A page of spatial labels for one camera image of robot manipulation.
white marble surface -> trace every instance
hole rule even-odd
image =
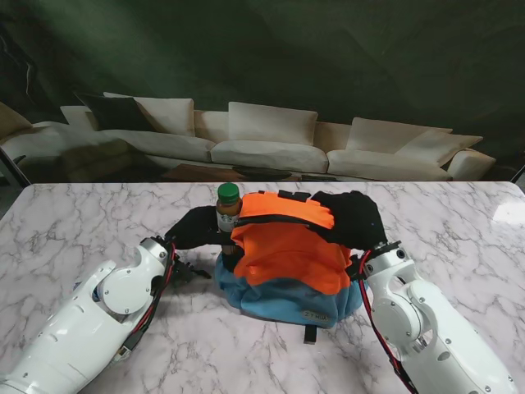
[[[218,184],[36,185],[0,222],[0,371],[9,370],[82,273],[124,264],[146,236],[188,208],[212,204]],[[402,240],[485,337],[525,392],[525,196],[509,183],[267,183],[256,190],[361,190],[391,240]],[[183,253],[210,266],[217,247]],[[211,282],[165,294],[129,360],[83,393],[405,393],[363,309],[317,344],[304,328],[230,309]]]

black glove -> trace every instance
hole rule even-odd
[[[370,250],[381,242],[386,242],[385,228],[377,204],[367,195],[355,190],[338,195],[319,191],[312,199],[329,208],[336,221],[331,230],[311,227],[326,242],[360,250]]]
[[[233,245],[230,234],[219,232],[216,208],[212,205],[191,209],[164,237],[174,242],[178,250],[202,245]]]

dark green backdrop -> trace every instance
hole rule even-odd
[[[525,149],[525,2],[2,0],[56,105],[191,97],[451,126]]]

orange bag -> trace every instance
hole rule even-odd
[[[350,286],[346,273],[350,250],[329,244],[310,225],[333,228],[328,208],[288,192],[259,192],[243,197],[231,239],[244,250],[236,277],[251,286],[276,278],[293,278],[326,295]]]

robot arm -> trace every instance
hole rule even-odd
[[[133,266],[100,264],[48,319],[13,371],[0,378],[0,393],[76,393],[128,356],[165,286],[170,257],[158,240],[147,238],[136,248]]]
[[[413,392],[518,393],[497,355],[441,290],[419,276],[399,242],[371,256],[364,265],[374,295],[371,320],[398,351]]]

